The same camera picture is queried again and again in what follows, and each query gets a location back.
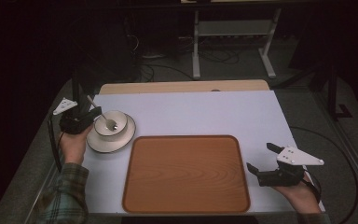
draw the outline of white plate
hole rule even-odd
[[[122,131],[125,132],[122,137],[116,141],[106,141],[106,138],[103,138],[103,136],[98,134],[97,131],[95,131],[95,128],[93,128],[87,135],[87,143],[89,144],[89,147],[99,152],[113,152],[126,146],[133,138],[136,129],[133,118],[127,114],[126,116],[128,118],[128,127],[125,131]]]

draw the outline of brown tray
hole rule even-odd
[[[238,214],[249,209],[238,140],[230,135],[135,139],[123,207],[141,214]]]

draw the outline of hand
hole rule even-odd
[[[304,179],[310,182],[310,179],[307,175],[304,175]],[[298,213],[322,213],[321,208],[319,207],[319,204],[316,201],[315,195],[313,194],[312,190],[303,182],[300,182],[296,186],[273,188],[280,192]]]
[[[65,163],[71,162],[81,165],[84,159],[84,152],[86,151],[87,134],[91,131],[92,127],[93,125],[91,124],[80,134],[63,134],[60,141],[60,147]]]

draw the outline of wooden board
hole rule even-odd
[[[194,91],[269,91],[265,80],[218,80],[185,82],[147,82],[104,84],[100,94],[194,92]]]
[[[123,196],[127,212],[238,214],[249,206],[235,137],[143,136],[134,141]]]

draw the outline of metal stand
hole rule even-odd
[[[269,78],[275,78],[276,74],[274,72],[274,69],[272,68],[272,64],[269,61],[269,46],[271,45],[272,38],[275,34],[275,29],[278,25],[278,19],[281,15],[281,9],[278,8],[275,11],[274,18],[272,19],[271,25],[268,29],[268,37],[267,37],[267,43],[264,46],[264,48],[259,49],[258,52],[260,53],[261,60],[263,61],[264,67],[266,68],[267,74]]]
[[[311,75],[313,73],[319,72],[320,70],[322,70],[324,68],[324,66],[325,66],[324,63],[316,63],[315,65],[311,66],[310,68],[307,68],[306,70],[301,71],[297,75],[290,77],[289,79],[285,80],[284,82],[282,82],[278,85],[272,86],[271,88],[272,89],[284,89],[286,87],[289,87],[293,83],[299,81],[301,78]]]
[[[342,112],[336,112],[336,99],[337,99],[337,72],[334,66],[331,66],[331,73],[328,82],[328,96],[327,96],[327,111],[333,120],[337,121],[338,118],[352,118],[352,115],[345,105],[338,105]]]
[[[275,34],[281,9],[275,10],[272,20],[252,21],[199,21],[199,12],[196,10],[194,19],[194,50],[193,50],[193,78],[200,79],[199,36],[221,35],[266,35],[267,43],[259,49],[261,60],[267,70],[269,78],[275,78],[275,72],[269,61],[269,46]]]

